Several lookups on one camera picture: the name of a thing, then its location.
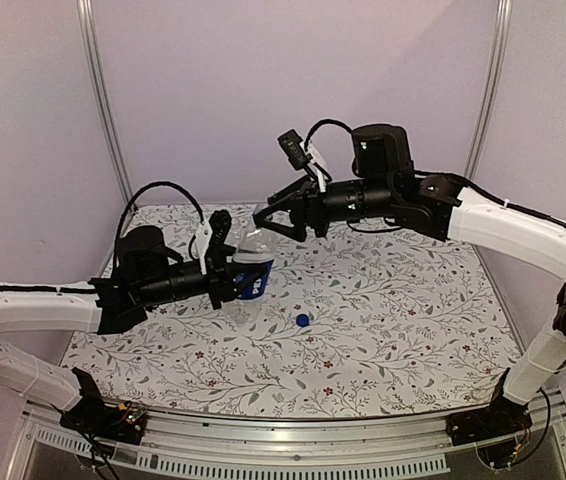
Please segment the blue Pepsi bottle cap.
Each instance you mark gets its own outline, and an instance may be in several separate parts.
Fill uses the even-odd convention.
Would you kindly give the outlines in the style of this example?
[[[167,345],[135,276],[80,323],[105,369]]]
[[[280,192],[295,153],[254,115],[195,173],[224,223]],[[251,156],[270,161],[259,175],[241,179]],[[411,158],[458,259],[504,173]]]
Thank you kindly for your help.
[[[300,328],[306,328],[310,325],[311,318],[307,314],[299,314],[296,317],[296,325]]]

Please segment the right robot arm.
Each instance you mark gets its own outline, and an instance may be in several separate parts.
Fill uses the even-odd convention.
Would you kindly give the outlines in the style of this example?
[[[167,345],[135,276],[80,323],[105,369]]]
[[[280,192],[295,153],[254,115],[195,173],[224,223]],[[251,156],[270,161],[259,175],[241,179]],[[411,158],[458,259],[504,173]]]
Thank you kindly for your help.
[[[504,374],[495,402],[481,412],[484,432],[502,435],[517,422],[517,405],[527,404],[566,364],[566,221],[499,199],[460,175],[416,170],[400,126],[370,124],[349,135],[355,177],[332,182],[308,138],[282,134],[278,142],[289,163],[306,174],[269,197],[255,224],[304,241],[309,230],[325,236],[333,222],[387,218],[392,227],[484,247],[559,278],[555,317]]]

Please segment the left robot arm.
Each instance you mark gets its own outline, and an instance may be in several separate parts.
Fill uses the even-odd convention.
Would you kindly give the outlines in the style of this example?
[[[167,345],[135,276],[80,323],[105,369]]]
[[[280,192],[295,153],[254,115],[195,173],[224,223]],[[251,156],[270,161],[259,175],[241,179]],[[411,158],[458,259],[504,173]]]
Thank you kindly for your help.
[[[199,295],[218,309],[267,271],[264,262],[232,260],[226,236],[222,227],[201,225],[195,243],[202,251],[186,261],[167,247],[160,228],[146,225],[117,240],[118,263],[108,278],[66,285],[0,284],[0,334],[120,334],[144,322],[156,307]],[[0,385],[71,412],[91,434],[111,426],[111,412],[89,373],[52,365],[1,342]]]

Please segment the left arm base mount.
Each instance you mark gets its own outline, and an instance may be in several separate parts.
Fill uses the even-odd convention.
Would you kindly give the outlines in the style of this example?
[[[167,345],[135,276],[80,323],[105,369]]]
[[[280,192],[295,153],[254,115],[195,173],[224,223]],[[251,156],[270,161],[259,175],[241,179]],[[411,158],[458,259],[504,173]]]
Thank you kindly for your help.
[[[86,436],[140,445],[147,425],[147,410],[132,401],[107,405],[92,376],[78,368],[71,372],[79,382],[79,402],[61,413],[60,425]]]

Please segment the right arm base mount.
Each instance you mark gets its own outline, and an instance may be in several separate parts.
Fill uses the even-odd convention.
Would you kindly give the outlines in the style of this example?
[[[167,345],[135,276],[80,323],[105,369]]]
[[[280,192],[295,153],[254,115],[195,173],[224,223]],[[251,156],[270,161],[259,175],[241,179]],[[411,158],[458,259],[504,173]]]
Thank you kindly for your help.
[[[522,432],[531,426],[527,406],[506,399],[500,382],[487,406],[449,415],[445,432],[457,446]]]

